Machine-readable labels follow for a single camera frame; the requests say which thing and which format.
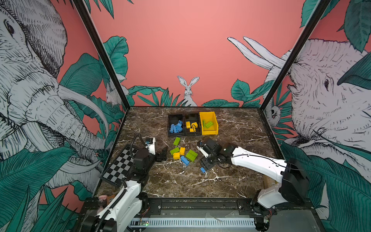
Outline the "green lego small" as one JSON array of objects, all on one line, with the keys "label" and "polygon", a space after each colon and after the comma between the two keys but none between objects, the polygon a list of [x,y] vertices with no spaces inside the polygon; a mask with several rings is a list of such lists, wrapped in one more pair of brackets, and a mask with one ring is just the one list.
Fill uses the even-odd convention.
[{"label": "green lego small", "polygon": [[173,155],[175,153],[179,153],[180,152],[180,148],[174,148],[170,151],[170,153]]}]

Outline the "large green lego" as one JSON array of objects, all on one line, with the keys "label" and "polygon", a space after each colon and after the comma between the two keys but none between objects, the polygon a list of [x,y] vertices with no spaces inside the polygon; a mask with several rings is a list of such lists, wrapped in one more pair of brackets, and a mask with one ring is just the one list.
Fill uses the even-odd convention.
[{"label": "large green lego", "polygon": [[191,162],[194,162],[198,154],[193,150],[189,150],[185,156],[188,160],[190,160]]}]

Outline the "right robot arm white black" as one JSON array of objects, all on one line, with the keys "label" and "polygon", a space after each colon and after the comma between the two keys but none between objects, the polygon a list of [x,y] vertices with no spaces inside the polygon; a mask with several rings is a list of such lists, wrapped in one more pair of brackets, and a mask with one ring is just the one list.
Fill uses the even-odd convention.
[{"label": "right robot arm white black", "polygon": [[198,141],[197,149],[204,156],[200,163],[206,172],[215,165],[229,164],[248,168],[277,182],[272,187],[257,191],[250,203],[250,209],[254,213],[266,215],[274,206],[285,203],[305,205],[309,178],[297,159],[274,159],[232,143],[222,146],[209,137]]}]

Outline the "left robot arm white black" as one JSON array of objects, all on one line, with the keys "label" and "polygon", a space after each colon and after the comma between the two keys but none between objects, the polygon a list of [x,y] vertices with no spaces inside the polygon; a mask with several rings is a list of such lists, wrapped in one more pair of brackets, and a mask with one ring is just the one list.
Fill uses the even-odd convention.
[{"label": "left robot arm white black", "polygon": [[149,171],[155,162],[167,160],[168,146],[152,154],[147,148],[127,144],[120,155],[106,170],[104,179],[120,183],[115,198],[95,216],[81,220],[78,232],[123,232],[137,215],[145,215],[149,209],[148,195],[142,192],[149,180]]}]

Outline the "checkerboard calibration plate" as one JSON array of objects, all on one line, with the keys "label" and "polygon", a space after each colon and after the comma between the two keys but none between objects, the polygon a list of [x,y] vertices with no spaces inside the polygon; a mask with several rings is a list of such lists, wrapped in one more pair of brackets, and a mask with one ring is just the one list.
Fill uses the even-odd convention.
[{"label": "checkerboard calibration plate", "polygon": [[130,144],[126,144],[118,157],[102,173],[100,179],[115,187],[122,185],[122,179],[126,178],[130,168],[134,164],[130,155]]}]

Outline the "yellow bin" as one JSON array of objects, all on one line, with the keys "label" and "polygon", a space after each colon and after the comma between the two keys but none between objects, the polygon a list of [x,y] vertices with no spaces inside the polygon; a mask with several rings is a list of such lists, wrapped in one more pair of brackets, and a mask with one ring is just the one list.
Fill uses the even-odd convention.
[{"label": "yellow bin", "polygon": [[[219,125],[216,119],[215,112],[200,112],[199,115],[201,120],[202,135],[218,135]],[[207,129],[203,127],[203,120],[205,121],[205,123],[212,121],[214,125]]]}]

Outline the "left black bin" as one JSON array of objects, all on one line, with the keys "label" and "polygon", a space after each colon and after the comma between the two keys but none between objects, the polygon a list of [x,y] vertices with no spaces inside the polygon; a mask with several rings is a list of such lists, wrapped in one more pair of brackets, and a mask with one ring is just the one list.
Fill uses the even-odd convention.
[{"label": "left black bin", "polygon": [[[181,133],[170,133],[170,127],[172,124],[175,126],[178,125],[178,121],[182,121],[183,125],[181,126],[183,128],[183,131]],[[181,137],[185,136],[185,122],[184,122],[184,117],[182,114],[170,114],[168,115],[168,136],[169,137]]]}]

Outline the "black bin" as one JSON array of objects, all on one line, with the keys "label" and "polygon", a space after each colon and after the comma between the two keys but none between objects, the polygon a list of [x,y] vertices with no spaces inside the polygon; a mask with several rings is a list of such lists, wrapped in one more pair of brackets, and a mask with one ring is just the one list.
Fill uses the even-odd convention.
[{"label": "black bin", "polygon": [[[181,133],[170,133],[170,127],[172,124],[175,126],[178,125],[178,121],[182,121],[183,125],[181,126],[183,128],[183,131]],[[185,122],[184,122],[184,117],[182,114],[170,114],[168,115],[168,136],[169,137],[181,137],[185,136]]]},{"label": "black bin", "polygon": [[202,135],[201,132],[201,121],[200,121],[200,115],[199,113],[190,113],[190,114],[185,114],[184,115],[184,122],[186,123],[189,121],[191,124],[194,122],[197,122],[198,128],[193,128],[196,131],[195,132],[190,132],[189,129],[185,128],[185,135],[186,136],[193,136],[193,135]]}]

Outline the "middle black bin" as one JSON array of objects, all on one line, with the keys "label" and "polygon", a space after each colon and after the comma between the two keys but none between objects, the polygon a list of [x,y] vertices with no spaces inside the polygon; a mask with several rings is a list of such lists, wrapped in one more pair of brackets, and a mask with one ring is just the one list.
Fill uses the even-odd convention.
[{"label": "middle black bin", "polygon": [[186,123],[189,121],[191,124],[194,122],[197,122],[198,128],[193,128],[196,131],[195,132],[190,132],[189,129],[185,128],[185,135],[186,136],[193,136],[193,135],[202,135],[201,132],[201,121],[200,121],[200,115],[199,113],[190,113],[190,114],[185,114],[184,115],[184,122]]}]

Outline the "pink hourglass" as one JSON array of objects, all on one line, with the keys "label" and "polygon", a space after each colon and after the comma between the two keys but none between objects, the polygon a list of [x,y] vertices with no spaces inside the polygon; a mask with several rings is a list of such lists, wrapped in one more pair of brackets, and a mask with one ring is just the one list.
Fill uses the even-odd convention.
[{"label": "pink hourglass", "polygon": [[98,205],[101,208],[105,208],[107,206],[107,195],[100,195],[98,196]]}]

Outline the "left black frame post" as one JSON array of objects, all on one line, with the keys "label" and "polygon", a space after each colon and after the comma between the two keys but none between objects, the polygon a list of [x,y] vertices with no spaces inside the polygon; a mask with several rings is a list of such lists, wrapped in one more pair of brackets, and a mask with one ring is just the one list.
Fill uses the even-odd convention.
[{"label": "left black frame post", "polygon": [[120,84],[118,78],[117,78],[117,75],[115,73],[115,70],[113,68],[113,65],[109,59],[109,56],[105,50],[105,47],[100,39],[100,36],[96,30],[96,27],[91,19],[91,16],[88,12],[88,9],[87,9],[87,6],[86,6],[86,3],[85,1],[81,1],[81,0],[73,0],[73,3],[89,33],[89,36],[90,38],[92,39],[93,43],[94,43],[94,46],[98,52],[98,55],[101,59],[101,61],[103,62],[103,65],[105,67],[105,69],[107,70],[111,80],[113,81],[114,83],[114,86],[116,87],[116,90],[124,104],[124,107],[126,109],[126,111],[130,110],[130,105],[129,105],[129,102],[122,90],[122,85]]}]

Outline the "black frame post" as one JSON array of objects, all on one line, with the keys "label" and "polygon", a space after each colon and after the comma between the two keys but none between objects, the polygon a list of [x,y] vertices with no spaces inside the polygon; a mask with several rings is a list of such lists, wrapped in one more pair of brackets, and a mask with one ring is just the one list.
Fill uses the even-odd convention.
[{"label": "black frame post", "polygon": [[289,69],[293,65],[297,56],[300,54],[300,52],[303,49],[306,41],[308,40],[309,36],[312,34],[316,25],[320,21],[322,15],[324,14],[324,12],[327,9],[330,2],[331,2],[331,0],[320,0],[320,1],[317,2],[310,18],[308,19],[302,33],[300,34],[300,37],[298,38],[297,42],[295,43],[295,46],[293,47],[287,61],[285,62],[284,66],[281,69],[279,75],[277,76],[275,82],[273,83],[267,97],[264,99],[263,104],[260,106],[261,111],[264,111],[266,109],[266,107],[269,105],[270,100],[272,99],[273,95],[277,91],[277,89],[280,86],[283,79],[288,74]]},{"label": "black frame post", "polygon": [[124,107],[126,109],[126,111],[130,110],[130,105],[129,105],[129,102],[122,90],[122,85],[120,84],[118,78],[117,78],[117,75],[115,73],[115,70],[113,68],[113,65],[109,59],[109,56],[105,50],[105,47],[100,39],[100,36],[96,30],[96,27],[91,19],[91,16],[88,12],[88,9],[87,9],[87,6],[86,6],[86,3],[85,1],[81,1],[81,0],[73,0],[73,3],[89,33],[89,36],[90,38],[92,39],[93,43],[94,43],[94,46],[98,52],[98,55],[101,59],[101,61],[103,62],[103,65],[105,67],[105,69],[107,70],[111,80],[113,81],[114,83],[114,86],[116,87],[116,90],[124,104]]}]

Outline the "black front rail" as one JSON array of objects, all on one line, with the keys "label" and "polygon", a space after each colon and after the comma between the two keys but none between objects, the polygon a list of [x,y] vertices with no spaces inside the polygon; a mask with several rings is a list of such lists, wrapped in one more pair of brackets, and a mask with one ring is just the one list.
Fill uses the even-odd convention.
[{"label": "black front rail", "polygon": [[254,213],[269,213],[283,210],[312,210],[314,209],[309,200],[303,206],[292,203],[282,203],[275,205],[271,210],[263,209],[257,204],[252,204],[251,198],[148,198],[145,216],[160,216],[166,212],[180,211],[181,213],[191,213],[197,211],[227,211],[236,210],[243,215],[253,215]]}]

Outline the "right black frame post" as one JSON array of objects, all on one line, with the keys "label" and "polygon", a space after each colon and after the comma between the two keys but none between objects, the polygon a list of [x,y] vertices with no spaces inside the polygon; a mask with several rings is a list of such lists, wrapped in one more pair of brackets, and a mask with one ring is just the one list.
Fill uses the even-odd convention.
[{"label": "right black frame post", "polygon": [[310,18],[308,19],[302,33],[300,34],[300,37],[298,38],[297,42],[295,43],[295,46],[293,47],[287,61],[285,62],[284,66],[281,69],[279,75],[277,76],[275,82],[273,83],[267,97],[264,99],[263,104],[260,106],[261,111],[264,111],[266,109],[266,107],[269,105],[270,100],[272,99],[273,95],[277,91],[277,89],[280,86],[283,79],[288,74],[289,69],[293,65],[297,56],[300,54],[300,52],[303,49],[306,41],[308,40],[309,36],[312,34],[316,25],[320,21],[322,15],[324,14],[324,12],[327,9],[330,2],[331,2],[331,0],[320,0],[320,1],[317,2]]}]

